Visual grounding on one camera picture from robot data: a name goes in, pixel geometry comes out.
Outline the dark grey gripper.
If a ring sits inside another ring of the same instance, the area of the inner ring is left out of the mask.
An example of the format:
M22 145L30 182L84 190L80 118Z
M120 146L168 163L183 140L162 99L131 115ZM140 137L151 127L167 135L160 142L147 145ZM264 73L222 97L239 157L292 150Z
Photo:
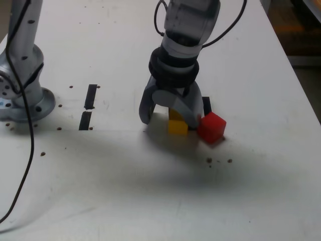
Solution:
M168 107L178 112L190 127L198 127L202 117L202 95L196 82L189 86L189 92L184 96L185 88L173 88L166 85L156 85L151 76L142 95L139 105L139 117L148 125L155 105Z

